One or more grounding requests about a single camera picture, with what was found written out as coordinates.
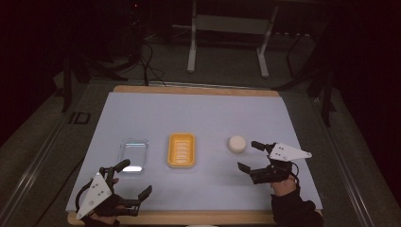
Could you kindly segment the person's right hand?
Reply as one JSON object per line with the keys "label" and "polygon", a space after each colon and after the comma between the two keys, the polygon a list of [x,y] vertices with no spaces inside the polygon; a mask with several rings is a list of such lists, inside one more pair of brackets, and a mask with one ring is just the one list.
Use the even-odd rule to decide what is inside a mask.
{"label": "person's right hand", "polygon": [[271,183],[272,195],[276,197],[284,197],[289,194],[298,193],[297,180],[293,176],[289,176],[286,180],[278,183]]}

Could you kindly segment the metal floor rail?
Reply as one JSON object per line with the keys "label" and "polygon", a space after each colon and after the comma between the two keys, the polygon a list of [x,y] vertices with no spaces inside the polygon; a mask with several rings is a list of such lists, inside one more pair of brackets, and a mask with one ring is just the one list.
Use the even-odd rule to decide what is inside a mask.
{"label": "metal floor rail", "polygon": [[345,159],[340,152],[340,147],[336,141],[332,129],[327,127],[321,116],[321,110],[323,109],[323,103],[318,97],[312,97],[309,99],[315,115],[317,115],[320,124],[323,126],[323,134],[328,140],[332,159],[336,165],[337,171],[340,174],[342,185],[347,193],[347,199],[351,202],[358,222],[361,227],[375,227],[371,215],[368,212],[366,204],[360,194],[359,188],[353,179],[351,171],[348,165],[345,163]]}
{"label": "metal floor rail", "polygon": [[0,227],[7,227],[74,111],[45,103],[0,148]]}

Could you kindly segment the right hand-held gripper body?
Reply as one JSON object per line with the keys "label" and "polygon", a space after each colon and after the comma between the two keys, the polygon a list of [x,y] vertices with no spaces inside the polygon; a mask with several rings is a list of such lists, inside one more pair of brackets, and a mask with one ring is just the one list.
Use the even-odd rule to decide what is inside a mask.
{"label": "right hand-held gripper body", "polygon": [[264,168],[251,169],[251,179],[254,184],[278,183],[286,180],[289,176],[298,178],[298,172],[293,173],[292,167],[299,167],[294,160],[308,159],[312,157],[311,152],[294,148],[283,143],[273,143],[274,148],[268,153],[270,164]]}

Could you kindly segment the white metal stand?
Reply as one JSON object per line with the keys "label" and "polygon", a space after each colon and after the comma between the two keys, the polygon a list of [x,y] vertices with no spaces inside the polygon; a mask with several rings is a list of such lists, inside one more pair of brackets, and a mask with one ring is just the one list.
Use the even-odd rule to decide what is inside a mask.
{"label": "white metal stand", "polygon": [[239,17],[217,16],[197,13],[197,0],[192,0],[191,13],[191,40],[186,71],[194,73],[197,57],[197,31],[217,31],[242,34],[262,35],[263,42],[256,48],[258,65],[263,79],[270,76],[265,52],[272,34],[272,29],[278,14],[279,7],[272,8],[269,19],[248,19]]}

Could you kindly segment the black floor bracket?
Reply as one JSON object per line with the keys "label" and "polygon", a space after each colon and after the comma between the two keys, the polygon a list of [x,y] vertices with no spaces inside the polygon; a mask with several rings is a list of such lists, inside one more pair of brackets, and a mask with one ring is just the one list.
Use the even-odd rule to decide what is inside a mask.
{"label": "black floor bracket", "polygon": [[73,112],[68,123],[69,124],[88,124],[91,119],[89,113]]}

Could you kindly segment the clear plastic container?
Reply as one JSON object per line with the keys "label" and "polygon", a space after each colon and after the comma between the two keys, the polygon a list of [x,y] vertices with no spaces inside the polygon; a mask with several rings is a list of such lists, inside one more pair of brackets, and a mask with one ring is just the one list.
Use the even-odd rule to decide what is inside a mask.
{"label": "clear plastic container", "polygon": [[134,174],[144,171],[148,157],[148,140],[128,138],[122,141],[118,161],[129,160],[122,173]]}

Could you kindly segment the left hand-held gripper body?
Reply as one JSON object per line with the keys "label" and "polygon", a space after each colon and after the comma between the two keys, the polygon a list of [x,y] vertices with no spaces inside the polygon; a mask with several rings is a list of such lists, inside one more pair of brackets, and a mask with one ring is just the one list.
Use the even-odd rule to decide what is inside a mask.
{"label": "left hand-held gripper body", "polygon": [[92,213],[101,217],[137,217],[140,201],[125,200],[113,190],[113,167],[101,168],[95,177],[78,192],[76,219],[82,220]]}

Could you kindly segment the pale blue table mat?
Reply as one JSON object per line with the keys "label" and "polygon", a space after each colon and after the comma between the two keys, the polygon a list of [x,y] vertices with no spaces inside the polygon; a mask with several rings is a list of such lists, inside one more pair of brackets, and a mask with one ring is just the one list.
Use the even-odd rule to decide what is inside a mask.
{"label": "pale blue table mat", "polygon": [[[174,132],[194,134],[194,166],[168,166],[168,139]],[[280,97],[111,93],[74,188],[80,190],[100,167],[116,165],[124,140],[145,139],[148,155],[144,170],[121,175],[114,188],[121,197],[133,199],[150,187],[152,193],[142,203],[142,210],[269,210],[269,185],[253,183],[237,167],[240,163],[265,167],[267,155],[252,147],[232,153],[228,140],[234,135],[247,142],[299,145]]]}

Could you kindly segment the round white soap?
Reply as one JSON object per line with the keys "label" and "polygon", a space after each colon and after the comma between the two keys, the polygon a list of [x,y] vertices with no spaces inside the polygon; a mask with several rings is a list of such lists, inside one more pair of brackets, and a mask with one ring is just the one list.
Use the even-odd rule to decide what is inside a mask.
{"label": "round white soap", "polygon": [[228,149],[235,154],[239,154],[245,151],[247,142],[243,136],[235,135],[228,140]]}

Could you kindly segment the yellow soap dish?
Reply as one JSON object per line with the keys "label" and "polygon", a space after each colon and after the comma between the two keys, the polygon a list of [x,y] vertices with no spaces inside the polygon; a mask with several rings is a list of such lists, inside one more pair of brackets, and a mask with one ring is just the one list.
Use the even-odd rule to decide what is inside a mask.
{"label": "yellow soap dish", "polygon": [[196,139],[192,133],[169,136],[167,164],[173,168],[190,168],[196,163]]}

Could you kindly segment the black stand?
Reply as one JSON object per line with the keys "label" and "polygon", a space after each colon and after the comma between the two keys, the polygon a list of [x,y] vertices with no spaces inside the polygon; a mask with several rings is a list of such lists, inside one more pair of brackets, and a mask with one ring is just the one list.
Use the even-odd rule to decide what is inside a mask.
{"label": "black stand", "polygon": [[308,62],[297,76],[290,82],[272,87],[272,90],[286,91],[309,80],[310,83],[306,89],[306,94],[310,98],[317,98],[323,93],[321,116],[324,124],[330,127],[331,95],[334,83],[334,68],[338,58],[337,54],[334,31],[331,28],[327,28],[317,42]]}
{"label": "black stand", "polygon": [[[63,59],[63,87],[57,92],[63,97],[61,111],[65,113],[72,102],[72,74],[79,82],[87,83],[91,79],[88,68],[94,68],[109,79],[126,81],[117,72],[139,62],[142,41],[141,32],[131,26],[107,30],[103,23],[81,25]],[[102,62],[113,63],[113,44],[119,45],[119,53],[128,59],[119,65],[104,66]]]}

